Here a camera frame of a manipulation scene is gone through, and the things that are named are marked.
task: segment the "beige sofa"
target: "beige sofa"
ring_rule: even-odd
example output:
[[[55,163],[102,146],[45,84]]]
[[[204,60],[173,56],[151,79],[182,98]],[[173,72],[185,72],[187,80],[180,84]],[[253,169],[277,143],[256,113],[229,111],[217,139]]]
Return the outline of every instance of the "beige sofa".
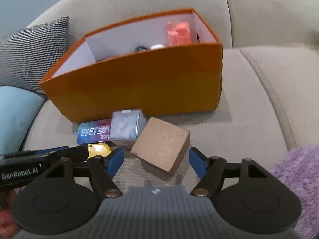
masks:
[[[123,19],[187,7],[195,8],[223,42],[221,101],[214,112],[161,119],[190,130],[191,144],[207,156],[235,162],[252,157],[265,168],[287,149],[318,143],[319,51],[311,47],[319,45],[319,0],[61,0],[29,26],[69,15],[72,44]],[[75,146],[77,129],[78,123],[48,100],[24,149]],[[169,177],[127,154],[114,181],[123,191],[174,184],[190,191],[198,178],[187,156]]]

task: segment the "striped cushion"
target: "striped cushion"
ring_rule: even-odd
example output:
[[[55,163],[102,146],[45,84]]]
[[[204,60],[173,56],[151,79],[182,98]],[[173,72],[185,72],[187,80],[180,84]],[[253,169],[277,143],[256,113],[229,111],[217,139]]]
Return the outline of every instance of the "striped cushion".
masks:
[[[69,17],[16,30],[0,41],[0,85],[44,93],[39,81],[68,46]]]

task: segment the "hand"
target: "hand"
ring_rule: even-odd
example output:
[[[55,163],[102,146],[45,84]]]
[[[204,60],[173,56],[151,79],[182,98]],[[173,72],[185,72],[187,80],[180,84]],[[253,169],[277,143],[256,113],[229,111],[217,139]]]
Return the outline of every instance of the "hand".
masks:
[[[0,211],[0,237],[3,239],[11,239],[19,231],[15,221],[10,212],[11,202],[15,198],[16,193],[14,190],[6,191],[5,197],[9,209]]]

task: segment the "pink toy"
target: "pink toy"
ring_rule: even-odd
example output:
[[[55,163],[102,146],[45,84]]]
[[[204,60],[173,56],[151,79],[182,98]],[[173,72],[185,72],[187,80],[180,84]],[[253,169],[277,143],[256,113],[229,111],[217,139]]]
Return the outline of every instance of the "pink toy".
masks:
[[[186,45],[191,44],[191,32],[188,22],[180,22],[174,28],[171,22],[167,23],[168,45]]]
[[[171,22],[168,22],[167,23],[167,39],[168,39],[169,46],[177,45],[176,35],[177,35],[177,33],[173,28],[173,24]]]

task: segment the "light blue cushion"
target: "light blue cushion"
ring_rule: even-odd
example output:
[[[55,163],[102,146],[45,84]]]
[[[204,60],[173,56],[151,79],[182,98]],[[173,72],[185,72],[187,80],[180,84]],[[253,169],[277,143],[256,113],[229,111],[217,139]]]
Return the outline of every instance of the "light blue cushion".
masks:
[[[19,150],[44,101],[43,95],[0,86],[0,155]]]

